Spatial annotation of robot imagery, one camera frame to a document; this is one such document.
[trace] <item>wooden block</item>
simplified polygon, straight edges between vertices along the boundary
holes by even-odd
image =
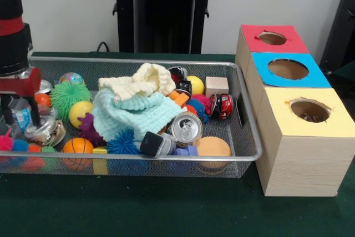
[[[304,53],[251,53],[245,80],[256,120],[265,87],[331,87],[312,56]]]
[[[97,147],[93,149],[93,154],[107,154],[107,150],[104,147]],[[94,159],[94,174],[108,175],[107,159]]]
[[[228,94],[228,79],[225,77],[206,77],[206,96],[213,94]]]
[[[337,195],[355,155],[355,123],[333,89],[265,88],[257,125],[266,196]]]
[[[247,75],[252,52],[309,53],[294,26],[242,25],[235,63]]]

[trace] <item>metal tray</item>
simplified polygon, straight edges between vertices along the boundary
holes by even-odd
[[[236,108],[228,120],[210,120],[204,124],[203,132],[204,137],[216,136],[225,140],[231,147],[231,157],[149,157],[144,155],[0,152],[0,173],[106,175],[106,171],[102,168],[107,166],[108,175],[242,177],[251,162],[261,156],[262,148],[245,82],[237,65],[226,62],[31,58],[31,65],[41,69],[43,79],[53,83],[63,73],[77,72],[83,76],[87,87],[93,94],[98,89],[100,77],[131,76],[144,62],[157,63],[167,68],[180,65],[185,67],[190,75],[196,75],[202,80],[206,76],[228,78],[230,94],[235,101]],[[56,149],[60,149],[69,139],[78,136],[78,130],[72,127],[69,122],[65,123],[65,128],[67,134],[64,140],[56,146]],[[2,118],[0,133],[4,134],[6,130],[7,127]],[[45,168],[38,167],[39,158],[45,160]],[[90,167],[84,170],[69,169],[63,163],[68,159],[76,160]]]

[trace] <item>yellow ball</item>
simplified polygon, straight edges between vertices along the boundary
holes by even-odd
[[[69,121],[72,126],[79,129],[79,126],[82,124],[82,122],[78,120],[78,117],[85,118],[85,114],[91,113],[93,108],[93,103],[89,101],[80,101],[75,103],[69,111]]]
[[[192,84],[192,94],[203,94],[204,93],[205,85],[199,77],[188,76],[187,80],[189,80]]]

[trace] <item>orange block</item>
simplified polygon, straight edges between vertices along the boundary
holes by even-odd
[[[179,97],[176,98],[174,101],[176,104],[183,107],[187,103],[187,101],[189,101],[189,99],[190,98],[187,96],[187,94],[181,93]]]
[[[179,97],[179,95],[180,95],[180,94],[179,94],[177,91],[173,91],[173,92],[171,92],[171,93],[169,94],[169,97],[170,97],[171,100],[175,100],[176,98]]]

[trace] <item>orange ball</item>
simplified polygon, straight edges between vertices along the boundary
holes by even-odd
[[[42,147],[38,144],[30,144],[28,146],[28,151],[40,153],[40,152],[42,152]]]
[[[38,105],[45,105],[46,107],[50,107],[51,105],[50,96],[47,94],[36,94],[34,100]]]
[[[84,138],[74,138],[68,141],[64,148],[64,153],[92,153],[94,150],[93,144]],[[93,160],[89,158],[64,158],[64,164],[72,170],[82,171],[89,168],[93,164]]]

